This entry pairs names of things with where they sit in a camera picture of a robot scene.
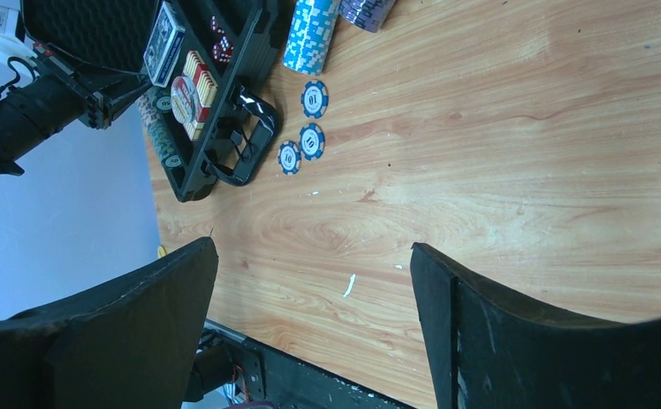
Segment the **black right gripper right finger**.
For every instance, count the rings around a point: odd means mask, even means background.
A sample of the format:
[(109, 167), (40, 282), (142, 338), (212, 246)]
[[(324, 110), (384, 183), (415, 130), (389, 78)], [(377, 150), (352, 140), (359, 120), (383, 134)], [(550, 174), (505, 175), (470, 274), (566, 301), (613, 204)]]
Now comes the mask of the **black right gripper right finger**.
[(440, 408), (661, 408), (661, 318), (542, 302), (426, 243), (410, 272)]

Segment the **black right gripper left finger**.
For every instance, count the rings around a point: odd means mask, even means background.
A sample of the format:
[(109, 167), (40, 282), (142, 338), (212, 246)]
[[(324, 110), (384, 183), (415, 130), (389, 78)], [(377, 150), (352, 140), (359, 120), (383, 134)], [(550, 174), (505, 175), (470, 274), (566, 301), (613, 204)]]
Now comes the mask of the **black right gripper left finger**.
[(203, 237), (0, 320), (0, 408), (180, 407), (218, 262)]

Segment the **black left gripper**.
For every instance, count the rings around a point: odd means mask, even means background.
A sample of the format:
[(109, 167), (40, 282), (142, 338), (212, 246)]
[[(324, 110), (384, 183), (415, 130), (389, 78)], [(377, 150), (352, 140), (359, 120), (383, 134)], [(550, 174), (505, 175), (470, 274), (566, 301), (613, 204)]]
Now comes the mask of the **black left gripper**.
[(20, 87), (19, 76), (0, 86), (0, 175), (21, 176), (17, 161), (80, 120), (103, 130), (150, 88), (147, 75), (36, 55), (36, 77)]

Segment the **clear round dealer button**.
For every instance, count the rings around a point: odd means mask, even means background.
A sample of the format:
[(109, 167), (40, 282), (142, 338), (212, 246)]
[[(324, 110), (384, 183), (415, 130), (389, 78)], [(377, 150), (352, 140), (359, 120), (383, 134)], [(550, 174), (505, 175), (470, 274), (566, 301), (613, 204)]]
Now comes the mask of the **clear round dealer button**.
[(196, 118), (197, 91), (193, 81), (184, 75), (174, 78), (170, 87), (171, 110), (180, 124), (188, 124)]

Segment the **black poker set case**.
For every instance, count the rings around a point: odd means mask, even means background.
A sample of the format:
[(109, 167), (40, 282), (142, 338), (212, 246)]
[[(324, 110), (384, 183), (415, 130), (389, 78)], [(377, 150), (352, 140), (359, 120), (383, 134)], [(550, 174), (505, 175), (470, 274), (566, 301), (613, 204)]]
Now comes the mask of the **black poker set case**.
[[(79, 120), (102, 130), (139, 104), (152, 89), (141, 55), (160, 15), (159, 1), (24, 1), (21, 12), (42, 83), (44, 117)], [(171, 48), (179, 61), (172, 78), (197, 55), (216, 90), (209, 114), (189, 127), (171, 113), (153, 109), (147, 132), (178, 158), (165, 173), (181, 202), (207, 197), (218, 182), (251, 182), (282, 118), (258, 96), (279, 52), (286, 24), (277, 1), (172, 1), (185, 29)]]

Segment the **blue white 10 chip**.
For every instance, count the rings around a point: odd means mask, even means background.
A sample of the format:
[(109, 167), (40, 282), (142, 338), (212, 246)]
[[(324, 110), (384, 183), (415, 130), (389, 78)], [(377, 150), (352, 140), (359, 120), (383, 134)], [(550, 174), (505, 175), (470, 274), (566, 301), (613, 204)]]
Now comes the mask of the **blue white 10 chip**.
[(329, 92), (320, 80), (306, 83), (300, 98), (303, 113), (307, 118), (322, 118), (329, 106)]
[(325, 151), (325, 133), (317, 124), (307, 124), (300, 131), (300, 148), (307, 161), (320, 159)]
[(285, 175), (295, 175), (300, 170), (302, 156), (295, 141), (284, 141), (278, 152), (278, 163)]

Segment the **light blue chip stack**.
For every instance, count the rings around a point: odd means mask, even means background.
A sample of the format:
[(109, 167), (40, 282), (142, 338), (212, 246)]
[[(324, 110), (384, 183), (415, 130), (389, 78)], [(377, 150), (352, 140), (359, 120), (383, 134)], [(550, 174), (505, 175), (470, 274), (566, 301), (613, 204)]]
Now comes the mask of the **light blue chip stack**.
[(336, 0), (296, 1), (282, 57), (285, 67), (310, 76), (322, 74), (339, 4)]

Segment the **purple chip stack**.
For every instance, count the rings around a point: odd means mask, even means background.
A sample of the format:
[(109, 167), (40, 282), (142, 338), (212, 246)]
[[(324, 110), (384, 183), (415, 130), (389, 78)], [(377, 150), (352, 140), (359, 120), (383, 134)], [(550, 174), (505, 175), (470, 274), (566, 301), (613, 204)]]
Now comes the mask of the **purple chip stack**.
[(338, 13), (352, 25), (376, 33), (395, 3), (395, 0), (341, 0)]

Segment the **blue playing card deck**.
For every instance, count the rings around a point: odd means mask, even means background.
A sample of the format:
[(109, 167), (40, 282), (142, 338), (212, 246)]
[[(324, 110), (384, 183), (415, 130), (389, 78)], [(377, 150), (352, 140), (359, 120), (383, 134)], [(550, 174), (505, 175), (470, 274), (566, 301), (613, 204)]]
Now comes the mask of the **blue playing card deck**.
[(185, 32), (173, 5), (162, 1), (143, 53), (145, 71), (154, 86), (164, 88), (170, 81)]

